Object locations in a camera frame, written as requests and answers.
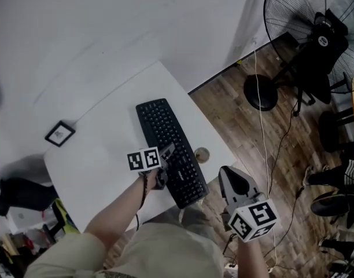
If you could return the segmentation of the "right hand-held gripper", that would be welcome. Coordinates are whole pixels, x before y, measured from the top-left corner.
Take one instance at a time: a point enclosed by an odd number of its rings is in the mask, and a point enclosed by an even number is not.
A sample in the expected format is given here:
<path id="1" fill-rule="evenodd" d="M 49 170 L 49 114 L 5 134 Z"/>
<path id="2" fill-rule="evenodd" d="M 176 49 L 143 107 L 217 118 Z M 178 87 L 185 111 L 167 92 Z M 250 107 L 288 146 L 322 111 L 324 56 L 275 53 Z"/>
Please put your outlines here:
<path id="1" fill-rule="evenodd" d="M 234 167 L 222 166 L 218 178 L 222 198 L 228 205 L 221 214 L 225 230 L 232 230 L 244 243 L 268 234 L 279 221 L 272 199 L 260 192 L 238 202 L 237 194 L 249 196 L 252 178 Z"/>

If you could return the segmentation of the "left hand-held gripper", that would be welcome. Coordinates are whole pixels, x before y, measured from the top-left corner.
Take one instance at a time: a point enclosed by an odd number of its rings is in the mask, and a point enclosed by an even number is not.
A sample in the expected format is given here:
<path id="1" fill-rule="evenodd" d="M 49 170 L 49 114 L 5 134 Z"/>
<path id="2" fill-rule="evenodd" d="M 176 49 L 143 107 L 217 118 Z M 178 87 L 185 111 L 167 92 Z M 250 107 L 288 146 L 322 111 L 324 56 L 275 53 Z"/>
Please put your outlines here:
<path id="1" fill-rule="evenodd" d="M 175 144 L 172 142 L 160 151 L 157 147 L 139 149 L 127 154 L 127 162 L 130 171 L 148 172 L 158 169 L 156 175 L 156 189 L 163 190 L 168 182 L 166 169 L 168 160 L 175 151 Z"/>

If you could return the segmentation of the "black computer keyboard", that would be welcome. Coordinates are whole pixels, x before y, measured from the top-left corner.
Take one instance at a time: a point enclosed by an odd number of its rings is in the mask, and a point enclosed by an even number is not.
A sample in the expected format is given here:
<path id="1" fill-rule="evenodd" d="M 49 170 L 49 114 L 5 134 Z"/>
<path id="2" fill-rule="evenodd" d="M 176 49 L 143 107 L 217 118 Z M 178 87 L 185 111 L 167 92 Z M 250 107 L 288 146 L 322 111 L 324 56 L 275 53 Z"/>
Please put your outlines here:
<path id="1" fill-rule="evenodd" d="M 166 99 L 136 106 L 143 134 L 149 147 L 160 151 L 174 145 L 167 163 L 167 188 L 180 209 L 201 200 L 209 193 L 189 141 Z"/>

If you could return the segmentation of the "person's right forearm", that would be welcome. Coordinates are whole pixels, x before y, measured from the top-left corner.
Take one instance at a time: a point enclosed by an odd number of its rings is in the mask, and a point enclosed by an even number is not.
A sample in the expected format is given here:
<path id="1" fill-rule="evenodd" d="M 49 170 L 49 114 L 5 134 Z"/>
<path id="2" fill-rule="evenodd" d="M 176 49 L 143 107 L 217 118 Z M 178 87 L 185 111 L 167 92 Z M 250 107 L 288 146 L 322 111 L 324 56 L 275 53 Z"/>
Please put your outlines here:
<path id="1" fill-rule="evenodd" d="M 238 239 L 237 266 L 238 278 L 270 278 L 258 240 Z"/>

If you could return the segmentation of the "person's left forearm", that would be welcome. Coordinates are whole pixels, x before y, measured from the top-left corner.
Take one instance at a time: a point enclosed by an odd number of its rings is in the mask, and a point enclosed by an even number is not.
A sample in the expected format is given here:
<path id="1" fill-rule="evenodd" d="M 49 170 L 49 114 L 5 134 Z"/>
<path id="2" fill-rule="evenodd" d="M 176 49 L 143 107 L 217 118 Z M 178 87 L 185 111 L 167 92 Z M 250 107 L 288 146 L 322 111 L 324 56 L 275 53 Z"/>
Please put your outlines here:
<path id="1" fill-rule="evenodd" d="M 98 238 L 106 248 L 111 248 L 143 206 L 148 193 L 156 186 L 157 172 L 154 169 L 146 177 L 138 177 L 89 222 L 84 232 Z"/>

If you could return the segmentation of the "white table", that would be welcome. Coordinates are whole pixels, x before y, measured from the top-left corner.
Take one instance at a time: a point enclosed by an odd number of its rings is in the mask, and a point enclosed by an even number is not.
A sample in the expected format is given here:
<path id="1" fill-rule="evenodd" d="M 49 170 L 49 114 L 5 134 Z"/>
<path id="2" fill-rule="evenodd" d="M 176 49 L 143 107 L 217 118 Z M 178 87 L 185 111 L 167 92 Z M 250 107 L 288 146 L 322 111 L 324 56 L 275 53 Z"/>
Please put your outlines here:
<path id="1" fill-rule="evenodd" d="M 206 182 L 236 158 L 209 120 L 162 63 L 155 63 L 125 81 L 86 112 L 75 134 L 44 156 L 53 185 L 79 231 L 137 178 L 127 154 L 147 146 L 136 113 L 138 104 L 165 98 L 191 147 L 206 148 L 201 165 Z"/>

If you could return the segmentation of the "person's beige clothing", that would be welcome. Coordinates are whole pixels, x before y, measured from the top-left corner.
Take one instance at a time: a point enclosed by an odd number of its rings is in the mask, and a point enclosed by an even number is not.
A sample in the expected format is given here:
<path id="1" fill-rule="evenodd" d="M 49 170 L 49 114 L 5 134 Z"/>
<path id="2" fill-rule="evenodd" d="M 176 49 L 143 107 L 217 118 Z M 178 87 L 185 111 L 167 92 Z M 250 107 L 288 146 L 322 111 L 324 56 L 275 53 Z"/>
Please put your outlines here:
<path id="1" fill-rule="evenodd" d="M 27 269 L 24 278 L 223 278 L 224 258 L 213 229 L 197 204 L 169 209 L 143 224 L 114 267 L 89 233 L 70 234 Z"/>

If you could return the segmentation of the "yellow cloth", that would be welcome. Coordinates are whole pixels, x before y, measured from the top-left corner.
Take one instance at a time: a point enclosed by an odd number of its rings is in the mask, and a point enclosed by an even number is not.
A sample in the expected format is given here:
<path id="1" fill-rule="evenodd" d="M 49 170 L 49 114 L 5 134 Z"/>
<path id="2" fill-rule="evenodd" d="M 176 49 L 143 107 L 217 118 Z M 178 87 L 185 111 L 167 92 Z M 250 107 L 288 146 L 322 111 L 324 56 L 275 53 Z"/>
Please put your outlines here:
<path id="1" fill-rule="evenodd" d="M 72 221 L 62 201 L 59 198 L 53 202 L 52 208 L 54 215 L 57 218 L 58 224 L 60 224 L 60 227 L 63 229 L 65 234 L 79 233 L 79 230 L 77 229 L 76 225 Z"/>

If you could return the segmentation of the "black mesh office chair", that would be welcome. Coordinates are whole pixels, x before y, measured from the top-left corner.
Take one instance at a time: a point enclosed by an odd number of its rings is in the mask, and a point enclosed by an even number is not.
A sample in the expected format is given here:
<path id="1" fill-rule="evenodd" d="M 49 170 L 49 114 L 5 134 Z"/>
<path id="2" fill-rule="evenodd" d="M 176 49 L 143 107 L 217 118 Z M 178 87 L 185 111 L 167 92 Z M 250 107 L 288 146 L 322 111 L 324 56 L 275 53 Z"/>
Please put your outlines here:
<path id="1" fill-rule="evenodd" d="M 44 186 L 24 178 L 0 180 L 0 216 L 11 207 L 44 211 L 59 198 L 54 186 Z"/>

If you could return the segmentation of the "white cardboard box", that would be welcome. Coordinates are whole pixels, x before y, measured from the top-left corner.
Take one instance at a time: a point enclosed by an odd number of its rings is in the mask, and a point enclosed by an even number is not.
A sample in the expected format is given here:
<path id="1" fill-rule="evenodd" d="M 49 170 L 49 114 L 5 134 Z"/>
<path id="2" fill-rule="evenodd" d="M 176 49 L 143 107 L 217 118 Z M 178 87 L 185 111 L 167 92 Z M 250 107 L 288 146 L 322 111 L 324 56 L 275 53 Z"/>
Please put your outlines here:
<path id="1" fill-rule="evenodd" d="M 12 233 L 25 232 L 30 229 L 41 229 L 44 224 L 57 221 L 52 208 L 35 211 L 26 208 L 11 207 L 7 214 L 8 224 Z"/>

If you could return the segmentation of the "pile of clear plastic bags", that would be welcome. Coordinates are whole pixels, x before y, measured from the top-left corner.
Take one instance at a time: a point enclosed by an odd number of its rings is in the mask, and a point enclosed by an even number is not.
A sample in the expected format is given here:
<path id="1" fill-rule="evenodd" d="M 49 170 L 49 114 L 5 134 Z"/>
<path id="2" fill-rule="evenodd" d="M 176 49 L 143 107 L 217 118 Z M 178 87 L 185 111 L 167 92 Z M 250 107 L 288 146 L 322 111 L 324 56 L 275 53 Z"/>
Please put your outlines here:
<path id="1" fill-rule="evenodd" d="M 23 278 L 28 266 L 51 246 L 42 228 L 16 232 L 6 218 L 0 219 L 0 278 Z"/>

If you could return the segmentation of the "black standing fan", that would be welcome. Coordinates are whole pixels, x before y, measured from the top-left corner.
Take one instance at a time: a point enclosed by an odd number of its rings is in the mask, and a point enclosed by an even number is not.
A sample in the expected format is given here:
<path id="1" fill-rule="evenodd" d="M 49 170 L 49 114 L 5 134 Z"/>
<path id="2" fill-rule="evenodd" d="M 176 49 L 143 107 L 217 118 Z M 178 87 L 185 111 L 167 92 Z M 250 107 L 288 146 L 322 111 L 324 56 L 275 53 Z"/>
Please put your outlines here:
<path id="1" fill-rule="evenodd" d="M 286 40 L 285 32 L 290 23 L 299 23 L 301 19 L 313 21 L 316 12 L 324 13 L 327 9 L 341 19 L 349 31 L 347 36 L 349 47 L 342 55 L 341 64 L 351 77 L 350 93 L 353 92 L 354 0 L 264 0 L 265 30 L 272 47 L 282 61 L 282 68 L 273 78 L 260 74 L 247 77 L 244 83 L 244 94 L 252 107 L 259 111 L 273 109 L 278 102 L 278 89 L 281 86 L 295 87 L 298 91 L 287 65 L 287 61 L 293 58 L 296 51 Z"/>

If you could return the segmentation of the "small black picture frame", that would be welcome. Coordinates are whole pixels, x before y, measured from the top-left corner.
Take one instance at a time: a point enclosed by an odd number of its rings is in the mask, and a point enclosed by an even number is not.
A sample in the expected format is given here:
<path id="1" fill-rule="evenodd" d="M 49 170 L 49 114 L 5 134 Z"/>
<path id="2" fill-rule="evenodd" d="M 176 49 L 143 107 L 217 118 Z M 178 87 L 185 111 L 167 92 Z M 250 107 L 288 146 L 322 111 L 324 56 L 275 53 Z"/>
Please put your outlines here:
<path id="1" fill-rule="evenodd" d="M 59 121 L 45 136 L 45 140 L 57 147 L 61 147 L 76 130 L 63 121 Z"/>

